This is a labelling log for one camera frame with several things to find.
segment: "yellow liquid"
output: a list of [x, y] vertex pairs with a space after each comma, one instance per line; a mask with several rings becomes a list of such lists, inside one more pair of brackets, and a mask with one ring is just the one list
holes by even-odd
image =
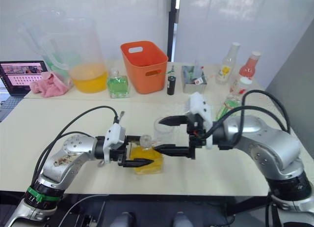
[[146, 158], [154, 161], [149, 165], [134, 168], [136, 174], [157, 174], [161, 172], [162, 154], [152, 148], [143, 148], [141, 146], [132, 148], [130, 159], [133, 160], [134, 158]]
[[107, 71], [102, 63], [85, 63], [70, 71], [71, 79], [79, 91], [96, 93], [106, 89]]

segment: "pink towel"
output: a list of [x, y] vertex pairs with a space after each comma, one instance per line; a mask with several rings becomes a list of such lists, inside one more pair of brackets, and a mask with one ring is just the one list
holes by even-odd
[[42, 72], [41, 76], [41, 80], [33, 81], [29, 86], [33, 93], [41, 92], [41, 96], [44, 98], [63, 95], [72, 86], [70, 80], [67, 85], [64, 84], [63, 77], [54, 71]]

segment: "clear plastic cup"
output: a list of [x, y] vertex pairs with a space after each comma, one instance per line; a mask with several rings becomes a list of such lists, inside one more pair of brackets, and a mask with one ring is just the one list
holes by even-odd
[[154, 122], [154, 141], [157, 144], [170, 144], [173, 143], [174, 137], [174, 127], [159, 124], [159, 121], [163, 119], [163, 117], [159, 117]]

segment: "laptop keyboard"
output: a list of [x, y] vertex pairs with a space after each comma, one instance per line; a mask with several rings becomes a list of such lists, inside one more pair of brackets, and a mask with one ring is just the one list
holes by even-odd
[[9, 97], [2, 105], [1, 108], [15, 108], [15, 106], [23, 99], [23, 97]]

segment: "white tiled wall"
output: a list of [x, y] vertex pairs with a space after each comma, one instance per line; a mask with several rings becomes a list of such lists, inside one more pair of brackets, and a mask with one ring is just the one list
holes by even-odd
[[41, 59], [17, 33], [16, 17], [38, 9], [62, 9], [69, 17], [90, 17], [105, 59], [122, 58], [120, 45], [150, 40], [167, 50], [167, 0], [0, 0], [0, 60]]
[[181, 0], [175, 61], [220, 63], [239, 42], [240, 63], [262, 53], [256, 78], [266, 87], [313, 17], [314, 0]]

